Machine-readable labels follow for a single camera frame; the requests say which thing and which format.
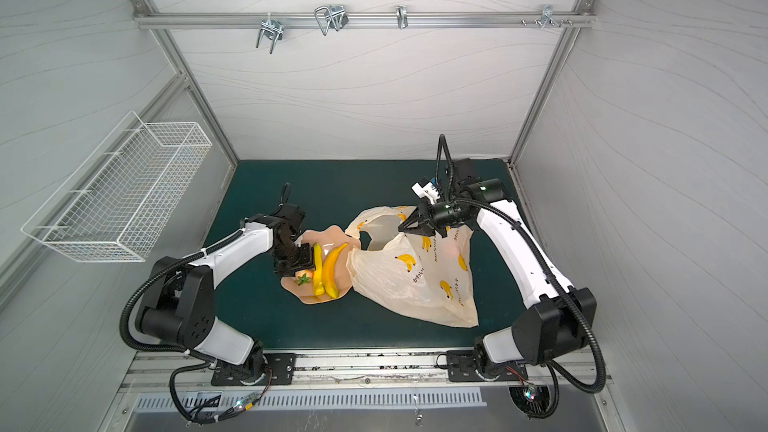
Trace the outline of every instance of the yellow banana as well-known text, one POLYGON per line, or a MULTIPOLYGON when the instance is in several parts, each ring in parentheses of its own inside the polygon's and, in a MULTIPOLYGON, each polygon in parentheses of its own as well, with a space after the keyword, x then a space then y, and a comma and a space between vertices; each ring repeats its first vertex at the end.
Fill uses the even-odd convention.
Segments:
POLYGON ((440 281, 440 288, 446 291, 446 296, 453 300, 453 292, 451 292, 451 286, 446 281, 440 281))
POLYGON ((411 271, 414 265, 416 265, 416 259, 413 258, 413 255, 410 254, 402 254, 395 257, 398 260, 402 260, 406 265, 408 265, 408 272, 411 271))
POLYGON ((315 293, 315 297, 326 292, 322 286, 322 248, 320 244, 315 244, 315 273, 312 274, 312 292, 315 293))
POLYGON ((336 267, 336 260, 339 258, 339 254, 347 245, 349 244, 343 243, 334 248, 328 254, 328 257, 326 257, 326 263, 322 265, 322 286, 325 288, 326 293, 333 298, 339 298, 339 289, 336 288, 336 281, 333 279, 333 271, 336 267))

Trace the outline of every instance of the gray wall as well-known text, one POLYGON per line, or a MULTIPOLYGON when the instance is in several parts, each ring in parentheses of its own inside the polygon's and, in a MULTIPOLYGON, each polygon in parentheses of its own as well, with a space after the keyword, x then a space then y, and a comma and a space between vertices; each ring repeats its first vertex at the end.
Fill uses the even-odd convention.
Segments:
MULTIPOLYGON (((173 76, 128 0, 0 0, 0 264, 60 181, 173 76)), ((186 92, 158 120, 205 127, 186 92)), ((145 264, 46 256, 0 313, 0 428, 98 427, 133 356, 117 332, 124 302, 159 256, 200 246, 229 169, 214 145, 145 264)))
POLYGON ((598 0, 518 162, 629 430, 768 428, 768 0, 598 0))

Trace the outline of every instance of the green table surface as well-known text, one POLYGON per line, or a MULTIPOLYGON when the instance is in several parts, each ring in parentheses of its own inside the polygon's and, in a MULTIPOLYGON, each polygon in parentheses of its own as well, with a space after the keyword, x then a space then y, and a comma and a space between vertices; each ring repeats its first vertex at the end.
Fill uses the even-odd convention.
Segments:
MULTIPOLYGON (((502 160, 473 161, 476 172, 500 178, 514 195, 502 160)), ((244 217, 270 213, 291 182, 290 203, 306 213, 303 228, 346 228, 362 210, 416 205, 411 190, 431 177, 429 160, 249 160, 242 161, 206 239, 210 245, 240 226, 244 217)), ((491 240, 475 232, 470 243, 479 326, 452 328, 390 312, 350 291, 325 304, 305 305, 280 286, 272 257, 262 254, 216 289, 218 317, 257 338, 265 348, 468 347, 475 337, 506 328, 524 311, 512 274, 491 240)))

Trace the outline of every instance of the wire basket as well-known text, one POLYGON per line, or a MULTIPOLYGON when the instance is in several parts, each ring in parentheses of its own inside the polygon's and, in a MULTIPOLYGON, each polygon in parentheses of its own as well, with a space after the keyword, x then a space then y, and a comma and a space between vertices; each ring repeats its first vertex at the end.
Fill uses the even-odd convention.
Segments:
POLYGON ((131 114, 110 134, 117 149, 95 150, 24 234, 77 262, 144 261, 211 143, 196 122, 148 123, 131 114))

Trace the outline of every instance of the white plastic bag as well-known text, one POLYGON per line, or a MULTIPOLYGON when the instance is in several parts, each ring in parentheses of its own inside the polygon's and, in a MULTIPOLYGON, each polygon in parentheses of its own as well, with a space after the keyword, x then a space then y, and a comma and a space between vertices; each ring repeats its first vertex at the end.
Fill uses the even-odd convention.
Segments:
POLYGON ((403 234, 397 228, 413 206, 375 207, 360 213, 345 234, 368 232, 367 250, 355 248, 346 266, 352 286, 393 312, 450 327, 475 327, 467 226, 451 228, 442 238, 403 234))

